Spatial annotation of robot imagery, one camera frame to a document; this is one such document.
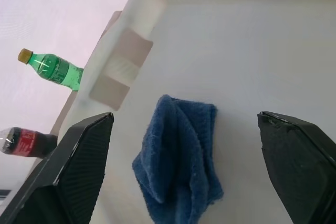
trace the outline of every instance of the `blue cloth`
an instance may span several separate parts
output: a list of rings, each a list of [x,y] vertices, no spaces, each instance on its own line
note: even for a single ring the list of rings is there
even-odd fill
[[[156,224],[194,224],[223,190],[212,159],[216,107],[164,95],[133,161]]]

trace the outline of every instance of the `green plastic bottle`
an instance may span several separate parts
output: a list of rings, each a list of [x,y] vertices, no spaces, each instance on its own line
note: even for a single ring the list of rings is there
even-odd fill
[[[22,49],[18,60],[29,64],[37,74],[48,81],[79,90],[83,69],[52,54],[37,55],[28,49]]]

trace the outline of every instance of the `bottle cap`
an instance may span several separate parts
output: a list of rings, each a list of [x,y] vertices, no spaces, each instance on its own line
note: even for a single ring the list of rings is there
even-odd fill
[[[21,62],[23,62],[24,64],[28,64],[31,56],[32,56],[33,52],[24,48],[21,50],[21,52],[19,53],[19,56],[17,57],[17,59]]]

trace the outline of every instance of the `white basket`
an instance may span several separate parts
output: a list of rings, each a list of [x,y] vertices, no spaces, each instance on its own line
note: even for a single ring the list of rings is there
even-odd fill
[[[152,223],[131,163],[167,93],[218,107],[214,161],[225,195],[200,223],[292,223],[267,174],[257,113],[295,116],[336,139],[335,17],[335,0],[129,0],[93,52],[61,129],[60,137],[77,121],[112,111],[89,94],[126,29],[154,42],[114,112],[91,222]]]

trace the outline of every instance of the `white wall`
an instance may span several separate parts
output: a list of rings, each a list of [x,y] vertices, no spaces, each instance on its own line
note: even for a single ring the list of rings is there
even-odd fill
[[[0,0],[0,129],[48,133],[70,89],[42,80],[17,61],[22,48],[83,67],[115,10],[127,0]],[[12,189],[34,159],[0,152],[0,189]]]

